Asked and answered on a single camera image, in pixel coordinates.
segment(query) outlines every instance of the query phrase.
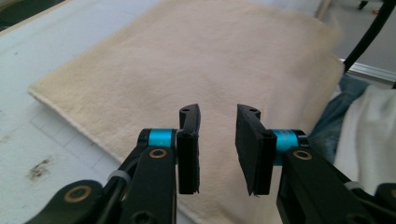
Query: folded towel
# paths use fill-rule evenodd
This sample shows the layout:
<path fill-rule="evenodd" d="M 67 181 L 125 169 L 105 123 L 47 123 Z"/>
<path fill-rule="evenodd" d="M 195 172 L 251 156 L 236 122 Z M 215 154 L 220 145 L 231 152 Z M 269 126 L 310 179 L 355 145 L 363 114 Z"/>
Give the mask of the folded towel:
<path fill-rule="evenodd" d="M 165 0 L 29 92 L 122 161 L 143 128 L 177 128 L 199 104 L 200 194 L 178 196 L 198 223 L 279 221 L 272 195 L 248 197 L 236 104 L 268 128 L 311 131 L 342 75 L 338 32 L 308 16 L 243 0 Z"/>

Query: white cable tie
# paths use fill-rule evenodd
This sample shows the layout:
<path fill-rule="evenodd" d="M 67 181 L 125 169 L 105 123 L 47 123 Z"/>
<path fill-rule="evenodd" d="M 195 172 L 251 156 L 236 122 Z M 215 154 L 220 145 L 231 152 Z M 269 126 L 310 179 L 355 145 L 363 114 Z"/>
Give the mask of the white cable tie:
<path fill-rule="evenodd" d="M 349 181 L 346 182 L 344 184 L 346 186 L 347 189 L 349 190 L 353 190 L 353 189 L 363 189 L 363 186 L 361 185 L 361 183 L 357 182 L 357 181 Z"/>
<path fill-rule="evenodd" d="M 115 170 L 113 171 L 109 176 L 108 176 L 108 180 L 111 179 L 111 177 L 113 176 L 117 176 L 117 177 L 121 177 L 122 179 L 125 180 L 126 185 L 129 185 L 131 183 L 131 177 L 128 175 L 128 173 L 126 173 L 125 171 L 122 170 Z"/>

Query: blue jeans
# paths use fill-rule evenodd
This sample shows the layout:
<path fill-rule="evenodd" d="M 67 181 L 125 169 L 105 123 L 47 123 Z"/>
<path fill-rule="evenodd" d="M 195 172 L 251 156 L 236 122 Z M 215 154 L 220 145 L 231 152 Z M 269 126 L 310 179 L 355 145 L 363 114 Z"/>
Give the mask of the blue jeans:
<path fill-rule="evenodd" d="M 308 136 L 311 147 L 327 161 L 333 163 L 344 116 L 349 106 L 361 97 L 367 82 L 343 75 L 340 80 L 342 93 L 332 99 L 325 108 L 312 133 Z"/>

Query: terry cloth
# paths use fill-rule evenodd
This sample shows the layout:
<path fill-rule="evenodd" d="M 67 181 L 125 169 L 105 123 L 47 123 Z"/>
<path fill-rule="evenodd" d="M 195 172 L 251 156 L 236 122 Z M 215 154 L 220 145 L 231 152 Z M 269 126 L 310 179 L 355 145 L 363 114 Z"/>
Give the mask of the terry cloth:
<path fill-rule="evenodd" d="M 396 90 L 369 86 L 346 112 L 334 165 L 374 195 L 396 183 Z"/>
<path fill-rule="evenodd" d="M 197 223 L 279 222 L 272 195 L 248 197 L 235 139 L 236 105 L 267 128 L 309 133 L 343 65 L 336 29 L 243 0 L 166 0 L 34 83 L 29 92 L 123 161 L 143 128 L 178 128 L 199 104 L 200 194 L 178 207 Z"/>

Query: stain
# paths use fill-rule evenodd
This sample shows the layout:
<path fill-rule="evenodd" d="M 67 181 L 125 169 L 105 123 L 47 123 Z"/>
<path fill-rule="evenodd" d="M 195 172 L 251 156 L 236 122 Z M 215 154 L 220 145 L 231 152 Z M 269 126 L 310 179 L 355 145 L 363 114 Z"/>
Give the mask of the stain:
<path fill-rule="evenodd" d="M 12 139 L 11 134 L 7 134 L 6 136 L 4 136 L 3 138 L 0 138 L 0 144 L 5 144 L 7 143 L 9 140 Z"/>
<path fill-rule="evenodd" d="M 48 169 L 48 166 L 50 165 L 50 159 L 45 159 L 36 166 L 34 166 L 32 169 L 30 169 L 28 178 L 32 181 L 37 181 L 41 176 L 49 174 L 50 170 Z"/>

